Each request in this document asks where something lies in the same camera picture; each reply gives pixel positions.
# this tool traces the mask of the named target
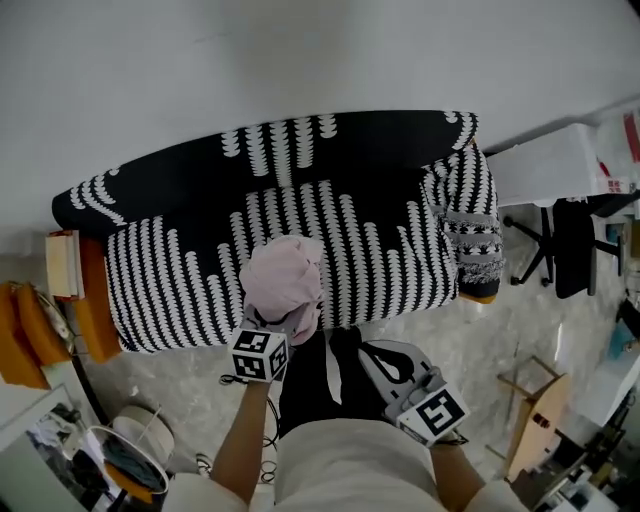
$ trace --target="pink cloth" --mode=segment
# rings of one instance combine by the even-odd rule
[[[322,301],[320,260],[323,244],[302,236],[281,236],[254,249],[240,271],[245,301],[267,322],[281,320],[306,304],[292,345],[307,341],[318,327]]]

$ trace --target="office chair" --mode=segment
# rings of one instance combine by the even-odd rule
[[[560,199],[553,206],[553,233],[547,210],[541,209],[542,234],[515,222],[511,217],[505,217],[503,222],[506,227],[518,229],[533,239],[539,247],[523,276],[521,278],[511,277],[511,284],[516,286],[526,283],[544,259],[547,264],[548,277],[542,278],[542,285],[549,286],[555,282],[558,298],[566,299],[585,289],[589,295],[595,295],[598,250],[617,257],[618,275],[622,275],[624,251],[620,237],[615,245],[601,242],[595,238],[591,215],[602,212],[607,216],[615,213],[611,212],[608,203],[603,206],[601,201],[586,203]]]

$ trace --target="marble floor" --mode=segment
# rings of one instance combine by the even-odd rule
[[[535,226],[533,206],[501,210]],[[603,238],[604,227],[596,231]],[[608,342],[616,309],[624,296],[622,279],[609,255],[598,254],[597,294],[582,292],[566,300],[553,288],[543,288],[534,274],[524,286],[511,286],[509,276],[521,275],[534,245],[514,229],[504,229],[507,267],[493,304],[463,299],[431,311],[420,311],[362,327],[365,339],[410,341],[440,366],[445,379],[455,383],[471,408],[461,431],[470,442],[465,451],[485,478],[496,476],[501,461],[485,449],[491,443],[504,450],[517,407],[496,374],[536,354],[572,377],[576,396],[595,368]],[[126,403],[161,406],[161,416],[172,429],[176,450],[174,471],[194,471],[196,452],[215,455],[231,425],[243,391],[240,385],[223,387],[218,379],[228,372],[224,348],[165,351],[155,355],[122,353],[97,365],[85,356],[89,380],[106,412],[113,416]],[[541,375],[524,370],[518,380],[535,389]],[[273,394],[277,401],[278,389]],[[586,428],[587,420],[569,411],[568,427]],[[273,429],[273,422],[268,425]]]

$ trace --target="cable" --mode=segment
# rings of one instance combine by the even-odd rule
[[[231,384],[235,384],[235,383],[246,385],[247,382],[248,381],[245,379],[241,379],[239,377],[236,377],[235,375],[231,375],[228,373],[221,375],[220,378],[218,379],[218,384],[220,384],[221,386],[230,386]],[[267,405],[269,406],[269,409],[271,409],[271,413],[273,414],[273,419],[275,420],[275,423],[276,423],[276,433],[273,435],[273,437],[269,437],[265,434],[262,437],[262,447],[268,448],[269,446],[273,446],[273,449],[278,451],[278,446],[276,444],[276,441],[280,439],[280,415],[278,414],[278,409],[276,409],[275,404],[269,397],[267,397]],[[265,464],[273,465],[272,469],[267,471],[264,467]],[[263,461],[262,465],[260,466],[262,471],[262,473],[260,474],[260,481],[263,484],[271,484],[276,477],[277,467],[278,465],[272,460]]]

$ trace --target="book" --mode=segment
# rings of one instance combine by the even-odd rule
[[[49,293],[57,300],[83,299],[80,233],[75,230],[50,233],[45,249]]]

